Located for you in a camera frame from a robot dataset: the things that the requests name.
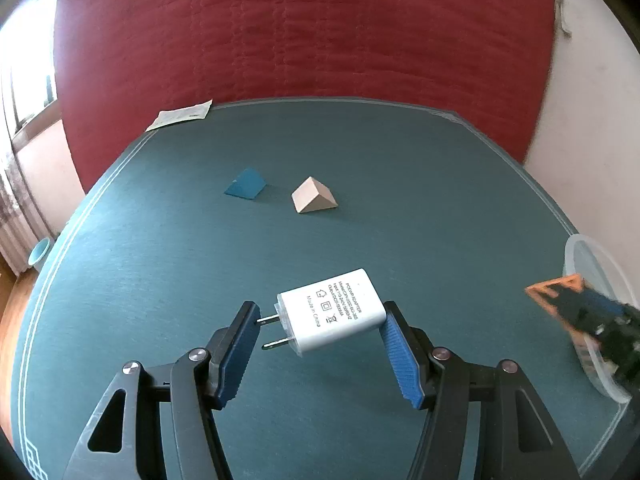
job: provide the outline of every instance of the wooden floor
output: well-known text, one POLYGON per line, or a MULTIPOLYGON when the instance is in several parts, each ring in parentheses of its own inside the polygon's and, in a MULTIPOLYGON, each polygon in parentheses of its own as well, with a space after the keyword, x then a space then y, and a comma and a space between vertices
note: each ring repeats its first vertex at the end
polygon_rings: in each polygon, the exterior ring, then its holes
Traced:
POLYGON ((13 444, 11 434, 11 374, 14 368, 15 346, 38 273, 29 269, 20 275, 11 291, 0 320, 0 426, 13 444))

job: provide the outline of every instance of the red backdrop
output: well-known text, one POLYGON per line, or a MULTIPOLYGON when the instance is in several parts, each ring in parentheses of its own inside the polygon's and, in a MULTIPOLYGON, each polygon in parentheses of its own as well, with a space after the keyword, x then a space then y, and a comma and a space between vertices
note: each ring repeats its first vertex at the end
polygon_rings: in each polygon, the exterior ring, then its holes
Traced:
POLYGON ((455 110, 522 160, 553 22, 554 0, 58 0, 56 85, 85 190, 159 110, 211 98, 455 110))

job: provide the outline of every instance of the metal rivet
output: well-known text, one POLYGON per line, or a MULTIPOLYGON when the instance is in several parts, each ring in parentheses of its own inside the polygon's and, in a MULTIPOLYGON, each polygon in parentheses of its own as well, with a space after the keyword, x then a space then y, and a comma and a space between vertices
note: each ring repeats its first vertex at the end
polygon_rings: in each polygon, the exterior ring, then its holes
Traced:
POLYGON ((122 373, 125 375, 132 374, 140 367, 140 363, 137 361, 129 361, 122 367, 122 373))
POLYGON ((194 348, 189 352, 189 359, 192 361, 202 361, 207 355, 207 351, 204 348, 194 348))
POLYGON ((502 369, 508 374, 514 374, 518 371, 518 364, 515 361, 507 359, 506 361, 502 361, 502 369))
POLYGON ((433 352, 431 352, 431 355, 433 355, 438 361, 446 361, 451 357, 451 352, 448 348, 444 348, 444 346, 436 346, 436 348, 433 349, 433 352))

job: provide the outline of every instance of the charger plug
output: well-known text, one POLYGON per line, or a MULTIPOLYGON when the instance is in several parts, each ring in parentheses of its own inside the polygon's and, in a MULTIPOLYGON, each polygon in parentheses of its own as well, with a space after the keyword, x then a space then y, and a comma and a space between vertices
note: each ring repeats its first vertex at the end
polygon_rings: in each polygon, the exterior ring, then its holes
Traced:
POLYGON ((386 319, 376 289, 364 269, 278 294, 277 314, 256 321, 280 321, 286 337, 263 350, 289 344, 296 354, 382 325, 386 319))

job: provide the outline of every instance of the window sill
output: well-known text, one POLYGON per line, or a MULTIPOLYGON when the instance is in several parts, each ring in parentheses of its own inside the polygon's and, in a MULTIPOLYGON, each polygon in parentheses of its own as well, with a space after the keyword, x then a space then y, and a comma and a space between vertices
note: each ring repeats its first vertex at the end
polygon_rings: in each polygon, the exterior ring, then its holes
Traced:
POLYGON ((60 111, 60 103, 56 99, 48 104, 44 110, 34 115, 20 130, 14 135, 11 144, 14 147, 14 153, 18 153, 23 149, 30 140, 38 136, 52 124, 58 122, 62 118, 60 111))

